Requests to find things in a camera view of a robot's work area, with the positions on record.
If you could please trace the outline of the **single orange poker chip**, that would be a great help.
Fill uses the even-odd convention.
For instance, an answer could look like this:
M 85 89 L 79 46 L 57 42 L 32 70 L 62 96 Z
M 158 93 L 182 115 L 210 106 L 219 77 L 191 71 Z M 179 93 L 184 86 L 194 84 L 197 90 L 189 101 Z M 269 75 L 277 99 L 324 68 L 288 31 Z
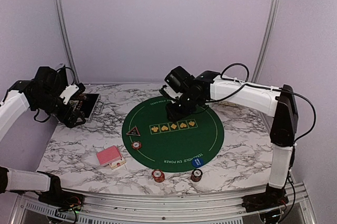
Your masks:
M 132 143 L 133 149 L 140 149 L 142 147 L 142 144 L 139 141 L 135 141 Z

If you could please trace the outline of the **triangular all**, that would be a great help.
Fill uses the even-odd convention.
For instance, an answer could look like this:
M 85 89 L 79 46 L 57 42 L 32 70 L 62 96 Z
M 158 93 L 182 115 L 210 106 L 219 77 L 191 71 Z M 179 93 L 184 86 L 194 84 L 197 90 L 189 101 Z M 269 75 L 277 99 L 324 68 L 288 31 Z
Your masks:
M 140 137 L 141 134 L 140 134 L 140 131 L 138 130 L 138 128 L 136 126 L 134 126 L 132 129 L 130 129 L 126 135 L 128 136 L 137 136 L 137 137 Z

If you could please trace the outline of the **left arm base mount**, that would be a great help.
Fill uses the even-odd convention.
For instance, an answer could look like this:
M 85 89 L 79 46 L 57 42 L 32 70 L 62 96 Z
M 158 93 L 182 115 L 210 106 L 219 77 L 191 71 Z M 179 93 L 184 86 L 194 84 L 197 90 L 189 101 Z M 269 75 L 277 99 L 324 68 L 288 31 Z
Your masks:
M 49 190 L 41 192 L 38 200 L 61 209 L 70 209 L 73 207 L 82 207 L 84 196 L 75 192 L 64 191 L 61 187 L 61 180 L 58 176 L 41 172 L 47 175 L 50 180 Z

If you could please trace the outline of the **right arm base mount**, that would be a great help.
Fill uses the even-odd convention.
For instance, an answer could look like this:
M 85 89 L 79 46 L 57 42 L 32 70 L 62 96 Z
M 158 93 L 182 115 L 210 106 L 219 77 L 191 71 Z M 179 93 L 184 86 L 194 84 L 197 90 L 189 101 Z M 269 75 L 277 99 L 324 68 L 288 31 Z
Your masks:
M 243 197 L 242 207 L 246 212 L 265 210 L 289 203 L 285 188 L 274 188 L 266 185 L 265 192 L 247 195 Z

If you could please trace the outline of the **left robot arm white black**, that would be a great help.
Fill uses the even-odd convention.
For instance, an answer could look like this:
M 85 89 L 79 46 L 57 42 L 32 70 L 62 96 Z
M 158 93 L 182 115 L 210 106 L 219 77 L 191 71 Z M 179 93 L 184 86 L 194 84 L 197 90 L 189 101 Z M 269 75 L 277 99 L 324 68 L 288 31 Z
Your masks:
M 18 80 L 1 101 L 1 137 L 4 137 L 14 122 L 27 110 L 44 111 L 48 118 L 56 117 L 68 128 L 86 123 L 84 114 L 70 104 L 85 90 L 82 83 L 68 83 L 65 64 L 57 69 L 49 66 L 38 68 L 31 80 Z M 59 189 L 58 177 L 41 172 L 22 171 L 1 167 L 1 192 L 39 191 L 54 205 L 66 202 L 65 191 Z

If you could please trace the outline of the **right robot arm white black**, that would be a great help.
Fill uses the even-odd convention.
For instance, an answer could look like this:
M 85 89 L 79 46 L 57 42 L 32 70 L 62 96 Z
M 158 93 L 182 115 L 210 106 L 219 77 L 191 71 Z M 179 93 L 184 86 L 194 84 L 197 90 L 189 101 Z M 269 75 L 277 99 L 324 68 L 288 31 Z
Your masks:
M 258 85 L 210 70 L 194 77 L 183 67 L 177 66 L 165 77 L 165 85 L 160 93 L 170 100 L 166 105 L 169 121 L 178 121 L 191 115 L 196 112 L 197 106 L 224 100 L 272 117 L 270 189 L 262 193 L 261 203 L 272 207 L 281 199 L 280 189 L 285 186 L 291 167 L 299 118 L 291 86 L 284 85 L 280 88 Z

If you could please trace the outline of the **orange poker chip stack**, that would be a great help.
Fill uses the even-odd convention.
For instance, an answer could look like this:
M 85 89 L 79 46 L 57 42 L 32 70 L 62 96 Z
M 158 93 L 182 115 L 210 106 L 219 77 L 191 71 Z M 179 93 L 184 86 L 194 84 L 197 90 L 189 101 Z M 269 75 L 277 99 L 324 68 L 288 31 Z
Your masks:
M 164 172 L 159 169 L 155 169 L 152 171 L 152 177 L 156 182 L 163 182 L 165 180 Z

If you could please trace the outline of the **blue small blind button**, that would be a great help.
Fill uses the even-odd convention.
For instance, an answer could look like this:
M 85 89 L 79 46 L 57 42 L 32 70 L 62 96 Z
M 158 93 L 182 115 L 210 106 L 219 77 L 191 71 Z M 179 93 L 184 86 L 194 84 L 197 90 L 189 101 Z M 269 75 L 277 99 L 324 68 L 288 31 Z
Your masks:
M 201 157 L 196 157 L 192 159 L 192 166 L 195 168 L 202 167 L 204 165 L 204 160 Z

